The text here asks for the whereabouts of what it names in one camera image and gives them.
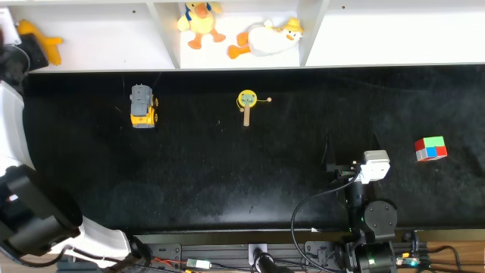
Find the yellow hat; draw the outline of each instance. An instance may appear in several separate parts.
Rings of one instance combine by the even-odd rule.
[[[303,32],[303,29],[300,26],[300,20],[296,18],[290,18],[286,26],[284,26],[283,28],[289,31],[301,32],[301,33]]]

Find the green cube face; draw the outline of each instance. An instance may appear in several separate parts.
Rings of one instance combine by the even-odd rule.
[[[427,148],[445,146],[445,140],[442,136],[426,137],[424,138],[424,145]]]

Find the blue square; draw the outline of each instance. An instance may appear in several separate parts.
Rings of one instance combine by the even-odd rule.
[[[438,156],[437,149],[435,147],[426,148],[426,153],[427,153],[427,157],[437,157]]]

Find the white plush duck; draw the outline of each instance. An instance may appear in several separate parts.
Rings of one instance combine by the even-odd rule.
[[[267,20],[264,24],[250,26],[248,32],[237,36],[238,46],[231,45],[227,49],[230,58],[251,52],[256,56],[269,56],[291,49],[302,38],[303,29],[300,21],[290,18],[281,29],[273,27],[273,22]]]

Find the orange beak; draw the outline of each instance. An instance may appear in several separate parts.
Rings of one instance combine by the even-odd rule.
[[[197,16],[199,16],[200,18],[206,18],[207,17],[208,10],[207,10],[207,6],[205,5],[205,3],[198,4],[194,11],[196,12]]]

